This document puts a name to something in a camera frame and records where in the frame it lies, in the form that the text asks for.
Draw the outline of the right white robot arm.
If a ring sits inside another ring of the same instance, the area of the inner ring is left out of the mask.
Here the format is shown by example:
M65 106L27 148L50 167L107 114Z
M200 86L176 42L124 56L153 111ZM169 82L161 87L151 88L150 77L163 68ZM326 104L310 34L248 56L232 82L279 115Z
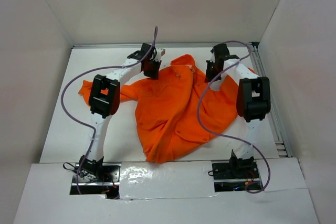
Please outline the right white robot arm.
M237 55L230 54L226 43L215 45L211 53L205 82L221 80L224 70L227 70L228 76L238 85L234 100L238 116L245 120L245 130L238 137L243 143L232 150L229 172L233 177L240 178L252 167L257 130L271 109L270 83L267 77L257 75L241 63Z

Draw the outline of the orange zip-up jacket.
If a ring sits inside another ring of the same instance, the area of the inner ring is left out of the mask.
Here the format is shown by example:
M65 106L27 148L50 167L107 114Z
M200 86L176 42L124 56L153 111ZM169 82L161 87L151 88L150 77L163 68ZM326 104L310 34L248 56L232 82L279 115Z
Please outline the orange zip-up jacket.
M238 85L226 76L219 90L206 90L205 74L191 55L159 72L158 80L124 85L121 102L135 100L136 128L148 162L174 161L208 143L237 118Z

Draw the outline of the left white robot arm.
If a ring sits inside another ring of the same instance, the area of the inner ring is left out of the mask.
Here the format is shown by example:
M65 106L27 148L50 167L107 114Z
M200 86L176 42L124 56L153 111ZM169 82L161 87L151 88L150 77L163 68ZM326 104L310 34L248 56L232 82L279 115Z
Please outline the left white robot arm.
M120 67L105 76L98 74L94 77L89 106L95 132L90 150L79 161L85 176L91 181L96 182L103 177L103 146L109 122L120 105L121 87L140 73L157 80L164 55L165 49L143 43L141 49L128 55Z

